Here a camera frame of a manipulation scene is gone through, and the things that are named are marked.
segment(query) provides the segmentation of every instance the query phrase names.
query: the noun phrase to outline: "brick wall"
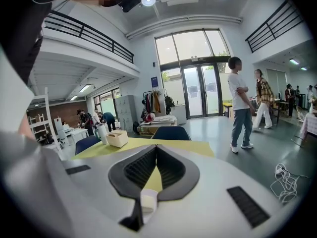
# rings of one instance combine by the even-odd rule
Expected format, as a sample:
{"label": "brick wall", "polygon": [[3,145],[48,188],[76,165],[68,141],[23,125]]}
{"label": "brick wall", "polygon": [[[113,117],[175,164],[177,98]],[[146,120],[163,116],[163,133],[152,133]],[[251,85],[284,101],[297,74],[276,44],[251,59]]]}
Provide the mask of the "brick wall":
{"label": "brick wall", "polygon": [[[54,123],[55,118],[60,117],[61,121],[62,122],[65,121],[69,125],[69,127],[73,127],[73,128],[77,127],[77,123],[79,122],[79,116],[76,115],[77,109],[81,109],[86,112],[87,111],[86,102],[85,101],[74,102],[74,103],[50,107],[52,123],[53,123],[53,127],[56,134],[57,134],[57,131],[55,128],[55,123]],[[30,110],[27,114],[30,117],[35,117],[38,114],[40,115],[44,114],[45,120],[47,120],[46,108],[33,109],[33,110]]]}

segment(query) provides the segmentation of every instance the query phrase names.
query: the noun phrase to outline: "white pants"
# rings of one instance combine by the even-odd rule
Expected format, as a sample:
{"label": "white pants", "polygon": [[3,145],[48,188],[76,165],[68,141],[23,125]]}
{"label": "white pants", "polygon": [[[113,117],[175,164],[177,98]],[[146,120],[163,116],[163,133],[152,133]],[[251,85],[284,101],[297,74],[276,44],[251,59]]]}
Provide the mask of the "white pants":
{"label": "white pants", "polygon": [[265,124],[266,126],[272,126],[272,120],[271,117],[269,116],[269,111],[268,111],[268,106],[265,103],[261,103],[257,112],[257,118],[256,121],[253,125],[253,127],[257,128],[260,125],[262,116],[265,118]]}

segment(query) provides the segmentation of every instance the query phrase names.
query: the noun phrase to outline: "gray cabinet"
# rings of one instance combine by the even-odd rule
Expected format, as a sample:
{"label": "gray cabinet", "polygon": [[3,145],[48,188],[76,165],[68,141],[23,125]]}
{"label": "gray cabinet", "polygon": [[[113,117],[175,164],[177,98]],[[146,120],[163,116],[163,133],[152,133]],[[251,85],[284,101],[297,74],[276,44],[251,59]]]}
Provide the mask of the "gray cabinet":
{"label": "gray cabinet", "polygon": [[115,106],[121,129],[126,130],[127,132],[133,132],[133,123],[138,121],[135,111],[134,96],[127,95],[115,99]]}

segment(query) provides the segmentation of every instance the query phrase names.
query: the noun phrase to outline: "white sneaker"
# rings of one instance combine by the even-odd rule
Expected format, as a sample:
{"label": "white sneaker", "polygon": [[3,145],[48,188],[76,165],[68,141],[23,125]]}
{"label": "white sneaker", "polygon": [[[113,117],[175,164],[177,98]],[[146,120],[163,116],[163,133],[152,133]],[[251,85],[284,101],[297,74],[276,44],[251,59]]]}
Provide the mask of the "white sneaker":
{"label": "white sneaker", "polygon": [[253,148],[253,144],[249,144],[247,146],[244,146],[243,144],[241,145],[241,148],[245,149],[245,148]]}
{"label": "white sneaker", "polygon": [[238,152],[238,147],[233,147],[232,145],[230,145],[230,147],[231,147],[231,151],[233,153],[237,153]]}

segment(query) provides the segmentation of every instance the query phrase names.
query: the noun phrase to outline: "blue sign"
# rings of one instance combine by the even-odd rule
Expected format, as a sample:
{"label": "blue sign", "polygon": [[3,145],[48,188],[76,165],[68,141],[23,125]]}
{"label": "blue sign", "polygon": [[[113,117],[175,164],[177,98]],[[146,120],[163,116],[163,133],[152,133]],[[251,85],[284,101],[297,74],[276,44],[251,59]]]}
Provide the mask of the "blue sign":
{"label": "blue sign", "polygon": [[151,83],[152,83],[152,88],[158,87],[159,86],[158,77],[151,77]]}

